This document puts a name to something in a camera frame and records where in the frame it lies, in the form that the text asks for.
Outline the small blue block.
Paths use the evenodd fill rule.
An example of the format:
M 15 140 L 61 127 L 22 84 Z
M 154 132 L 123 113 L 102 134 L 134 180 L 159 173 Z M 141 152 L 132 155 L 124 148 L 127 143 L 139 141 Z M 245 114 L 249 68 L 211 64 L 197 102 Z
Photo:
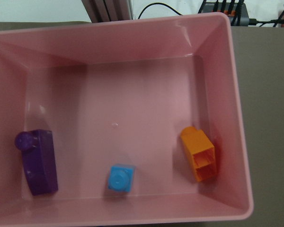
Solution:
M 112 165 L 108 177 L 108 188 L 115 192 L 130 192 L 135 169 L 136 167 L 133 165 Z

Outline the orange block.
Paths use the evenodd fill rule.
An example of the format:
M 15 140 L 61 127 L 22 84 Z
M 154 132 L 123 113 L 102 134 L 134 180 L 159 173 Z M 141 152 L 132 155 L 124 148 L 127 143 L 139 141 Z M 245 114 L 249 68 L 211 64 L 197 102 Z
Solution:
M 180 138 L 185 155 L 197 182 L 202 182 L 217 175 L 215 146 L 203 130 L 193 126 L 182 130 Z

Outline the purple block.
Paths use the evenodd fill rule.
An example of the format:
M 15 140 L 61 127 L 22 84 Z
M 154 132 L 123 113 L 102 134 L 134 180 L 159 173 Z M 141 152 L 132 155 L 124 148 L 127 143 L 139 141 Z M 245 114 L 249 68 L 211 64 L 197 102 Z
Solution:
M 58 191 L 53 133 L 41 129 L 22 131 L 14 143 L 21 151 L 24 174 L 32 195 Z

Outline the pink plastic box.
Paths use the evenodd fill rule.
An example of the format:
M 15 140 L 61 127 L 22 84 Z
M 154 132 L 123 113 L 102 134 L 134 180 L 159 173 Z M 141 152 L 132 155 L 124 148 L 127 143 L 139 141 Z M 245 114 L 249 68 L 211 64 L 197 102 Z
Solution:
M 215 146 L 197 182 L 180 138 Z M 58 191 L 33 196 L 15 137 L 48 130 Z M 130 192 L 108 188 L 136 167 Z M 0 32 L 0 227 L 240 220 L 254 203 L 222 13 Z

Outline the aluminium frame post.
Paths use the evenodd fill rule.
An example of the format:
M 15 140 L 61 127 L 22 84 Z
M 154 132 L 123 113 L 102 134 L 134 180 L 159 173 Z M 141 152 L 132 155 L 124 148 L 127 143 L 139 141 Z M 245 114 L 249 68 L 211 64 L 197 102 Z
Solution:
M 91 22 L 111 22 L 133 19 L 130 0 L 82 0 Z

